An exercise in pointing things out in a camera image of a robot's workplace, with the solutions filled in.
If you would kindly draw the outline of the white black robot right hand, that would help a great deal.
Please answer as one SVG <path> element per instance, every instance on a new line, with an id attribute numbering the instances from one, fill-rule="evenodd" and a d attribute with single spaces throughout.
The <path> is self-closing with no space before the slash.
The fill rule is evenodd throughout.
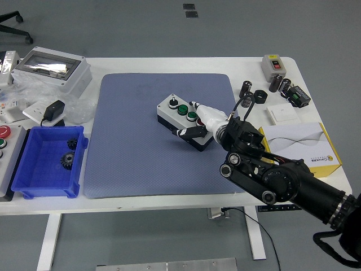
<path id="1" fill-rule="evenodd" d="M 186 140 L 191 138 L 205 137 L 207 133 L 211 133 L 214 139 L 219 141 L 221 133 L 228 124 L 227 115 L 223 111 L 205 106 L 198 102 L 192 101 L 190 102 L 190 105 L 194 106 L 196 113 L 204 126 L 173 129 L 172 134 Z"/>

